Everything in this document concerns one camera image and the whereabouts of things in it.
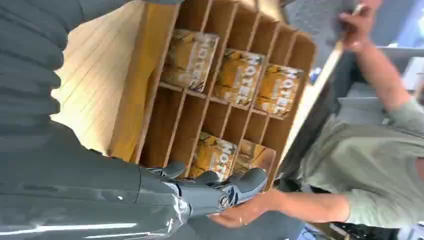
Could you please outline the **person's left hand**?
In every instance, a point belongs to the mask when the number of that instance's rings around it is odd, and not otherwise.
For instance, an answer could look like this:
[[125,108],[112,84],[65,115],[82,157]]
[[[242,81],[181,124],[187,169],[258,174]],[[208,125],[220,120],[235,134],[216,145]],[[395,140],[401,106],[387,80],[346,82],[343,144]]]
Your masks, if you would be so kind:
[[344,25],[341,42],[345,50],[357,52],[370,42],[369,35],[382,3],[382,0],[361,0],[353,13],[343,12],[339,15]]

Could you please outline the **person's right hand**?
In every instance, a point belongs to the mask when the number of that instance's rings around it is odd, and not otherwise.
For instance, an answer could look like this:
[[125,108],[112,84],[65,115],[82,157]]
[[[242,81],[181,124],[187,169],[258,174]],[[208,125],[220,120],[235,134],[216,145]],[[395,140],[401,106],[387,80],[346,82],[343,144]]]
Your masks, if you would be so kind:
[[287,196],[287,193],[271,189],[223,212],[210,214],[208,218],[227,228],[239,228],[250,224],[266,212],[280,211]]

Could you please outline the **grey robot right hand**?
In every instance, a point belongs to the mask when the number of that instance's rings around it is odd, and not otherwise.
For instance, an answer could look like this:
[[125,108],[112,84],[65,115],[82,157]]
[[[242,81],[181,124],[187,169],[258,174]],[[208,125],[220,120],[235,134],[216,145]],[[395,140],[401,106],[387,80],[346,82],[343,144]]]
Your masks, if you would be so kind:
[[143,168],[82,146],[68,127],[0,127],[3,240],[162,240],[195,217],[221,213],[260,193],[253,168],[220,181],[208,171],[176,178],[179,165]]

